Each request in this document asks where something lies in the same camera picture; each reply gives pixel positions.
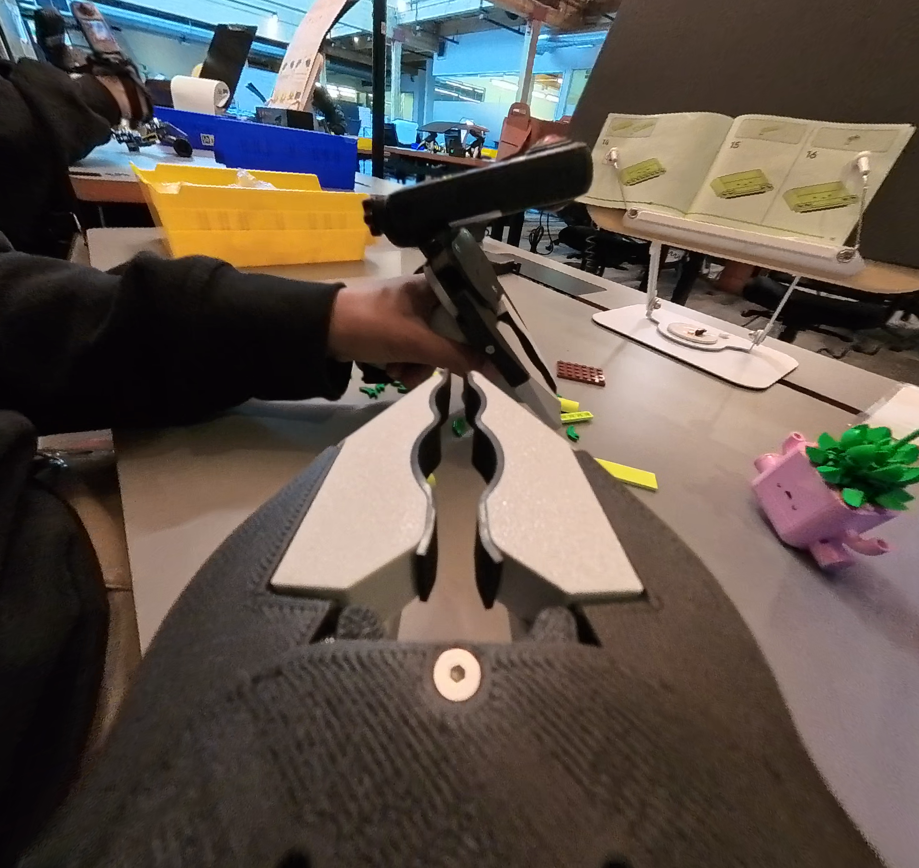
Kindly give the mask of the long lime flat tile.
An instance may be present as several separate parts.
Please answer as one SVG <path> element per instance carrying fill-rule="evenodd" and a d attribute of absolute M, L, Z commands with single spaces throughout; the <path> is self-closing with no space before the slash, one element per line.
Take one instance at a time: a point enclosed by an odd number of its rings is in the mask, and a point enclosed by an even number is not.
<path fill-rule="evenodd" d="M 594 461 L 614 479 L 622 483 L 652 492 L 658 490 L 657 476 L 653 472 L 599 458 L 595 458 Z"/>

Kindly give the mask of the white stand base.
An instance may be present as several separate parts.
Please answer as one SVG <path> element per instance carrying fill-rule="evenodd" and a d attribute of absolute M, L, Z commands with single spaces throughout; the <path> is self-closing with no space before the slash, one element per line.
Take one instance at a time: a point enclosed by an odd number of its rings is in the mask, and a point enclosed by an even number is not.
<path fill-rule="evenodd" d="M 645 303 L 598 312 L 593 322 L 718 379 L 754 391 L 768 389 L 798 367 L 795 359 L 764 344 L 777 311 L 756 333 L 731 333 L 713 325 L 705 316 L 664 306 L 657 291 L 662 247 L 675 246 L 745 260 L 757 267 L 779 268 L 792 274 L 791 290 L 805 276 L 814 278 L 824 273 L 831 278 L 846 278 L 864 269 L 862 258 L 850 264 L 837 260 L 841 245 L 713 225 L 643 206 L 629 205 L 622 223 L 629 235 L 650 242 Z M 706 327 L 718 338 L 706 345 L 687 340 L 687 326 Z"/>

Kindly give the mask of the yellow plastic bin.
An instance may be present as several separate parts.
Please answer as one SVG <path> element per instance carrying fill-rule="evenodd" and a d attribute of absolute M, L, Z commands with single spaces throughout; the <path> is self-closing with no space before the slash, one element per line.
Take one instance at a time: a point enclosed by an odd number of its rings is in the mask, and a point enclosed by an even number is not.
<path fill-rule="evenodd" d="M 325 190 L 313 174 L 249 170 L 276 190 L 229 187 L 236 169 L 133 166 L 171 258 L 206 256 L 236 268 L 360 261 L 373 237 L 366 195 Z"/>

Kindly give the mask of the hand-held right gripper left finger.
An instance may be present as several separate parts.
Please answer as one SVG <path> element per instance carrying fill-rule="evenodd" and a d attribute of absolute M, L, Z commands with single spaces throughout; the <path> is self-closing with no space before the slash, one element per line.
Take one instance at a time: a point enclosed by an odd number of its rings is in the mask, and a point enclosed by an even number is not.
<path fill-rule="evenodd" d="M 440 464 L 450 396 L 450 375 L 435 372 L 339 444 L 272 589 L 341 607 L 429 599 L 437 522 L 428 479 Z"/>

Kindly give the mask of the brick instruction booklet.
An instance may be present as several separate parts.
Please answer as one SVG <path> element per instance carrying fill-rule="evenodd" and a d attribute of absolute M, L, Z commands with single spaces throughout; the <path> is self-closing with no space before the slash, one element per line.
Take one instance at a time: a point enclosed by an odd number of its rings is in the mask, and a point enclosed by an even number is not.
<path fill-rule="evenodd" d="M 762 114 L 610 113 L 578 201 L 610 206 L 606 151 L 619 150 L 629 205 L 703 223 L 826 244 L 854 233 L 851 163 L 871 154 L 868 204 L 912 139 L 909 124 L 837 124 Z"/>

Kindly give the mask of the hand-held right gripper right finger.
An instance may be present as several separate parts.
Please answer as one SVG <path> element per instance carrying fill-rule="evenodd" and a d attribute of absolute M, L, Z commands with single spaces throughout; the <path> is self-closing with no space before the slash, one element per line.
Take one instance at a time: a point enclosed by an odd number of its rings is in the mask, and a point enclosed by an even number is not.
<path fill-rule="evenodd" d="M 486 608 L 545 609 L 639 598 L 638 574 L 564 437 L 486 377 L 465 382 L 471 460 L 484 483 L 475 580 Z"/>

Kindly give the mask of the person's left forearm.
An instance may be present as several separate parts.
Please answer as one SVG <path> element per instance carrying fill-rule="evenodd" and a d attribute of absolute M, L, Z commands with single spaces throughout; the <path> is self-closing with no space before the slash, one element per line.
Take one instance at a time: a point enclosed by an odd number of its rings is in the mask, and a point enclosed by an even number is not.
<path fill-rule="evenodd" d="M 2 430 L 56 435 L 192 423 L 252 399 L 336 400 L 340 285 L 141 253 L 114 272 L 4 251 Z"/>

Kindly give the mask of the printed standing banner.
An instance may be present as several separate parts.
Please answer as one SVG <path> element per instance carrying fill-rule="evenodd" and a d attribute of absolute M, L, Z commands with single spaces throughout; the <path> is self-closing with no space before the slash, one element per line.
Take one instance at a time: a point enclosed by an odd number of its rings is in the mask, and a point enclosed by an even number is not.
<path fill-rule="evenodd" d="M 303 112 L 311 107 L 314 84 L 325 60 L 325 38 L 349 1 L 315 0 L 309 7 L 282 59 L 269 108 Z"/>

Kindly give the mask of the white paper roll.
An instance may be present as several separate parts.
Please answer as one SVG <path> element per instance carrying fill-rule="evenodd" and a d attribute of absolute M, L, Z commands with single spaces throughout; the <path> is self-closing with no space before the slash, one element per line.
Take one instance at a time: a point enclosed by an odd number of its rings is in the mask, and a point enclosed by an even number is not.
<path fill-rule="evenodd" d="M 170 81 L 173 109 L 206 115 L 224 114 L 232 94 L 224 81 L 177 75 Z"/>

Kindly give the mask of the scatter of green leaf pieces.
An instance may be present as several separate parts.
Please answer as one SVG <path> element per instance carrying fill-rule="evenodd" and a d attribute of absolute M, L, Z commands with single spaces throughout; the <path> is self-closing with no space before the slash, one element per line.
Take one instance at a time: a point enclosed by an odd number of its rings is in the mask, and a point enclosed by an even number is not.
<path fill-rule="evenodd" d="M 385 394 L 388 389 L 392 389 L 398 395 L 405 395 L 408 392 L 408 389 L 401 382 L 391 382 L 391 383 L 365 383 L 359 387 L 359 391 L 369 399 L 379 399 Z M 581 435 L 579 427 L 587 423 L 563 426 L 563 431 L 565 437 L 573 443 L 580 441 Z"/>

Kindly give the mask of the blue plastic bin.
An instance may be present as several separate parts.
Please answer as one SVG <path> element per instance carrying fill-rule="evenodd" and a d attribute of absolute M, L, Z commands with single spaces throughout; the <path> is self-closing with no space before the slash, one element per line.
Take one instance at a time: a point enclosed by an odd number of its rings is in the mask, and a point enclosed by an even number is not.
<path fill-rule="evenodd" d="M 154 113 L 227 168 L 313 174 L 327 191 L 355 188 L 359 151 L 353 137 L 159 106 Z"/>

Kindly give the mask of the person's left hand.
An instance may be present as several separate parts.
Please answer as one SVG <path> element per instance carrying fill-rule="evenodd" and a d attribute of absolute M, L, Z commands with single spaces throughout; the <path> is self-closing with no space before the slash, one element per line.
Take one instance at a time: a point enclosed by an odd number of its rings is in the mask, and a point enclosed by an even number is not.
<path fill-rule="evenodd" d="M 413 389 L 435 370 L 496 378 L 488 360 L 431 328 L 438 300 L 420 274 L 342 287 L 330 313 L 327 354 L 384 368 Z"/>

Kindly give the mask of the toy brick vehicle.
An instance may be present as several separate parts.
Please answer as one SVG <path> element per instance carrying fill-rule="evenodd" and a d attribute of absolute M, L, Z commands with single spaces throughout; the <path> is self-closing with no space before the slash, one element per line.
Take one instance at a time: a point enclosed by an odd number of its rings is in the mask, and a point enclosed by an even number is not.
<path fill-rule="evenodd" d="M 190 159 L 193 156 L 189 137 L 178 127 L 158 118 L 133 126 L 124 120 L 112 129 L 111 137 L 131 153 L 160 145 L 170 148 L 179 158 Z"/>

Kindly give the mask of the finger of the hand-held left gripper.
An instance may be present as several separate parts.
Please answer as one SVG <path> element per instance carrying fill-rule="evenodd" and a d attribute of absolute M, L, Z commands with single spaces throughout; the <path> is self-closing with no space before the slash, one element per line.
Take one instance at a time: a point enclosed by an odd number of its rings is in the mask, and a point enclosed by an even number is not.
<path fill-rule="evenodd" d="M 512 386 L 503 372 L 491 362 L 490 380 L 549 428 L 562 430 L 561 406 L 557 393 L 546 385 L 545 380 L 538 373 L 534 372 L 522 384 Z"/>
<path fill-rule="evenodd" d="M 501 335 L 534 384 L 545 392 L 557 392 L 552 369 L 535 344 L 526 323 L 510 298 L 501 296 Z"/>

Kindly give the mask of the another person's forearm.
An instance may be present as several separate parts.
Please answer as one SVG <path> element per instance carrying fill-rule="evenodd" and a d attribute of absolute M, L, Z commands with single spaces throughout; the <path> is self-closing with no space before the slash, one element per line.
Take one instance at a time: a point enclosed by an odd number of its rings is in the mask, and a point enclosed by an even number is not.
<path fill-rule="evenodd" d="M 77 228 L 70 168 L 105 145 L 121 118 L 97 77 L 29 58 L 2 62 L 1 231 L 12 249 L 64 257 Z"/>

